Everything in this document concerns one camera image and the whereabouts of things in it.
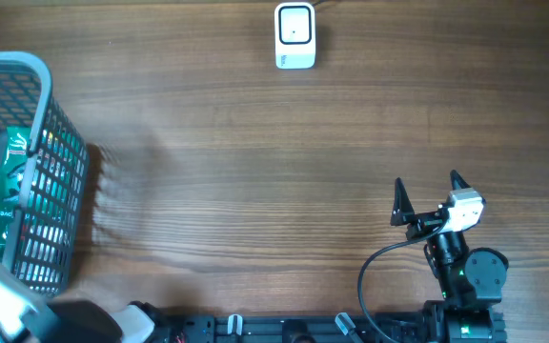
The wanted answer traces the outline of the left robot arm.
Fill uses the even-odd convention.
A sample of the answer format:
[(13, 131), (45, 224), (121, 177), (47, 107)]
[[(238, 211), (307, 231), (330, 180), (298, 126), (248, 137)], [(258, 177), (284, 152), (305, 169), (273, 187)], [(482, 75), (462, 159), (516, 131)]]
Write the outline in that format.
[(0, 342), (147, 342), (155, 329), (136, 305), (109, 313), (89, 300), (52, 300), (0, 263)]

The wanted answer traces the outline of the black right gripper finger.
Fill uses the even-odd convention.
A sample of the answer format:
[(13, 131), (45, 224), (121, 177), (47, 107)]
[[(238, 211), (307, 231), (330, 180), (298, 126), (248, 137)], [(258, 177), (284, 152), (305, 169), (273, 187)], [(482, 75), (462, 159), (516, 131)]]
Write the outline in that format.
[(402, 226), (414, 221), (416, 215), (402, 179), (395, 180), (394, 202), (390, 219), (391, 226)]
[(462, 176), (457, 170), (450, 171), (450, 179), (451, 179), (452, 189), (454, 191), (470, 188), (470, 185), (462, 178)]

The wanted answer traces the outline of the green 3M gloves packet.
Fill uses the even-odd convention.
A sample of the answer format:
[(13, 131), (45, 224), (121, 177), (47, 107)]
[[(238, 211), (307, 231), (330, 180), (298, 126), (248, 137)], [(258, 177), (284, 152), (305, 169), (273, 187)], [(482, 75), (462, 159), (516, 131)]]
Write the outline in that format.
[(19, 205), (30, 138), (29, 127), (7, 127), (0, 136), (3, 143), (0, 147), (0, 260), (7, 247), (15, 208)]

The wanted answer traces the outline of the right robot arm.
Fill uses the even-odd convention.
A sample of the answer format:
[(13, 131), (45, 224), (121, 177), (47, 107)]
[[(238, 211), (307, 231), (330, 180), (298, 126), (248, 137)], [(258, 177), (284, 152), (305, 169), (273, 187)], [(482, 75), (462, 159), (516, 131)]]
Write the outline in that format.
[(395, 181), (393, 226), (406, 238), (426, 241), (423, 252), (443, 299), (427, 301), (417, 333), (421, 342), (505, 342), (502, 300), (509, 261), (490, 248), (470, 249), (464, 233), (480, 221), (486, 201), (460, 174), (450, 172), (452, 190), (433, 212), (416, 213), (401, 179)]

